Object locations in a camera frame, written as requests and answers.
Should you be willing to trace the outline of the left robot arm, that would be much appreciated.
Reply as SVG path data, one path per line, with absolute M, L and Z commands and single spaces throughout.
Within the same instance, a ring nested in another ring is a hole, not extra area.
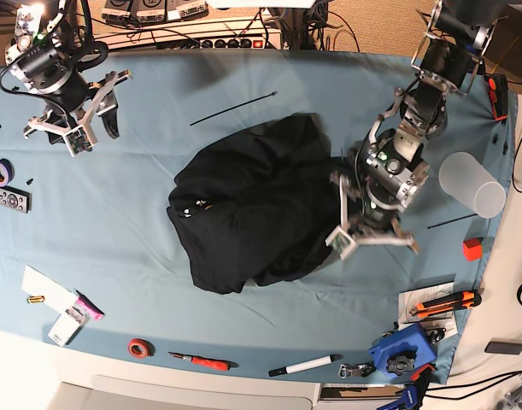
M 360 145 L 351 149 L 351 174 L 335 172 L 340 223 L 326 244 L 341 259 L 360 246 L 391 245 L 418 249 L 399 216 L 428 179 L 423 142 L 443 132 L 450 94 L 465 96 L 494 35 L 505 1 L 438 1 L 424 37 L 411 59 L 416 72 L 394 102 L 377 116 Z

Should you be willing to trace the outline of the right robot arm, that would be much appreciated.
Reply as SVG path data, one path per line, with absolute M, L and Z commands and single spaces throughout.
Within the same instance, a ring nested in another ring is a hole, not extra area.
M 52 16 L 42 3 L 21 5 L 0 73 L 1 91 L 45 105 L 42 115 L 28 120 L 24 137 L 45 132 L 51 144 L 64 144 L 71 156 L 90 152 L 97 144 L 94 117 L 102 120 L 112 139 L 119 137 L 114 89 L 132 76 L 127 70 L 112 71 L 97 82 L 85 80 L 84 71 L 105 62 L 109 47 L 93 37 L 88 3 L 82 2 L 81 8 L 84 24 L 73 27 L 67 18 L 74 9 L 71 1 L 60 1 Z

